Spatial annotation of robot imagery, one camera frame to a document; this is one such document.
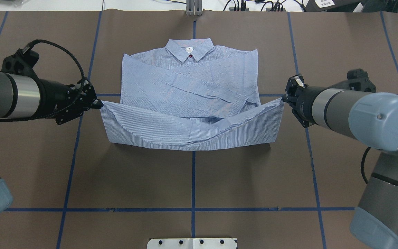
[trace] blue striped shirt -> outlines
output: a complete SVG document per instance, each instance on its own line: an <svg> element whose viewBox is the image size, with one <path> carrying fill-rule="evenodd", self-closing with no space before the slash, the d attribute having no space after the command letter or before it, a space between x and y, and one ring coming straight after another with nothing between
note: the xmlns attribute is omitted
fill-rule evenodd
<svg viewBox="0 0 398 249"><path fill-rule="evenodd" d="M110 142L174 150L274 142L283 103L260 104L257 63L257 50L210 39L124 55L120 103L101 109Z"/></svg>

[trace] shirt collar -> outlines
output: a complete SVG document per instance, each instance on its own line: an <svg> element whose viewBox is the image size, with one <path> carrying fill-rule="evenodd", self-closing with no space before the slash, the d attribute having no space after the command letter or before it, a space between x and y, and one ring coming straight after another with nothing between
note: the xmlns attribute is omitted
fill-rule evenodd
<svg viewBox="0 0 398 249"><path fill-rule="evenodd" d="M165 48L181 62L185 62L190 53L183 47L195 47L191 55L195 61L200 61L215 46L210 38L191 40L169 40Z"/></svg>

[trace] metal bracket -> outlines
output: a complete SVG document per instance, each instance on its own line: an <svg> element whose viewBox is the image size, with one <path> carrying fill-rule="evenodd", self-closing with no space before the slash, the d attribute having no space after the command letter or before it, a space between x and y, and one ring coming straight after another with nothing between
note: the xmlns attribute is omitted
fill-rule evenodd
<svg viewBox="0 0 398 249"><path fill-rule="evenodd" d="M147 249L237 249L236 238L151 239Z"/></svg>
<svg viewBox="0 0 398 249"><path fill-rule="evenodd" d="M187 16L202 16L202 0L187 0Z"/></svg>

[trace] brown table surface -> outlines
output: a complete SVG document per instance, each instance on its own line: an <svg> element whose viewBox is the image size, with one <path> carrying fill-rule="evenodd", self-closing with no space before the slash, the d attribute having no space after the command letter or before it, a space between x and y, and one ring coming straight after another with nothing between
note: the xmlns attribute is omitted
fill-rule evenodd
<svg viewBox="0 0 398 249"><path fill-rule="evenodd" d="M350 69L398 94L398 14L205 11L0 12L4 57L37 38L70 50L103 100L119 101L121 59L168 39L211 38L259 51L262 102L297 72L329 86ZM38 76L74 84L78 70L39 44ZM136 248L150 238L232 237L239 248L367 248L349 233L365 189L366 146L324 128L303 129L285 107L275 143L169 151L109 143L98 110L0 123L0 175L14 196L0 214L0 248ZM369 175L378 157L371 150Z"/></svg>

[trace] white floor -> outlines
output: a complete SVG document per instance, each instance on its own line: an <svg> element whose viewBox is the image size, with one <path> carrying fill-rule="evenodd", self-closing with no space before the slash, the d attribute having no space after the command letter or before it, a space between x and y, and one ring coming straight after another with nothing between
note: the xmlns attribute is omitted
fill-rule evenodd
<svg viewBox="0 0 398 249"><path fill-rule="evenodd" d="M19 6L14 4L22 2L23 4ZM226 0L203 0L202 7L208 10L222 11L226 2ZM263 3L247 2L250 11L260 11L262 5ZM233 6L234 4L230 2L227 10ZM302 11L294 0L286 0L283 6L286 11ZM102 0L0 0L0 11L98 11L102 7ZM119 10L185 10L185 5L166 0L104 0L104 9L109 8Z"/></svg>

